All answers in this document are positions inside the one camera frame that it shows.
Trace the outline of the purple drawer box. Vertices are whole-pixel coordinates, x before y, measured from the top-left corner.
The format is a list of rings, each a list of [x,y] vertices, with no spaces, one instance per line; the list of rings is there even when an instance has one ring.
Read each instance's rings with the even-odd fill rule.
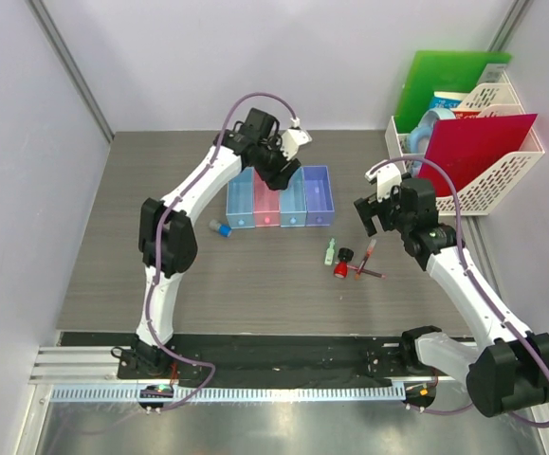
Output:
[[[336,212],[329,170],[323,165],[304,166],[302,169],[307,210],[305,225],[330,226]]]

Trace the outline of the red ink bottle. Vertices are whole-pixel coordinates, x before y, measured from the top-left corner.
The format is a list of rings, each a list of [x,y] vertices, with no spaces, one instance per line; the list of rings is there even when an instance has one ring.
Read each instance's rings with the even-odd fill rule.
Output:
[[[336,278],[345,279],[348,274],[348,264],[354,258],[354,251],[348,247],[341,247],[337,256],[337,263],[334,268],[334,276]]]

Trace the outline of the pink drawer box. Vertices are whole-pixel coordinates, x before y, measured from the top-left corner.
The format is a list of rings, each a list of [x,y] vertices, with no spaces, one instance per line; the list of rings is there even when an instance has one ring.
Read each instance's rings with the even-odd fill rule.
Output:
[[[281,223],[280,193],[272,191],[265,181],[253,172],[253,215],[257,228],[278,227]]]

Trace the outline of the light blue drawer box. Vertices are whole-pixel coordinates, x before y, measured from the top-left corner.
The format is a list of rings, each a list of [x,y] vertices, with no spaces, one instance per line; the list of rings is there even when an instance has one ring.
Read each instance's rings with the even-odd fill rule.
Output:
[[[232,229],[255,227],[253,173],[247,167],[228,182],[226,216]]]

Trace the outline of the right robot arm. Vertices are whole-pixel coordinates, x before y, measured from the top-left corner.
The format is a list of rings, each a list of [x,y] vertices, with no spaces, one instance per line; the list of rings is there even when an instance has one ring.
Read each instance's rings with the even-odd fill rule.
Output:
[[[400,366],[411,374],[428,367],[462,383],[485,417],[549,402],[549,334],[534,333],[501,301],[471,261],[460,226],[439,220],[430,181],[406,175],[373,177],[375,193],[355,202],[368,235],[378,228],[400,234],[406,252],[448,295],[475,347],[425,326],[403,334]]]

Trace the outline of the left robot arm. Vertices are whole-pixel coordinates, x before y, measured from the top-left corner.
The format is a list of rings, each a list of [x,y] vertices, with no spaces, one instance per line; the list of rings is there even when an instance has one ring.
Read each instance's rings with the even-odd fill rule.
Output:
[[[297,153],[311,140],[297,116],[286,131],[256,108],[220,132],[200,164],[165,196],[148,198],[140,209],[138,249],[146,290],[130,351],[120,361],[140,374],[165,376],[173,365],[166,350],[174,333],[173,313],[180,282],[196,259],[194,224],[213,197],[245,168],[272,191],[287,188],[301,163]]]

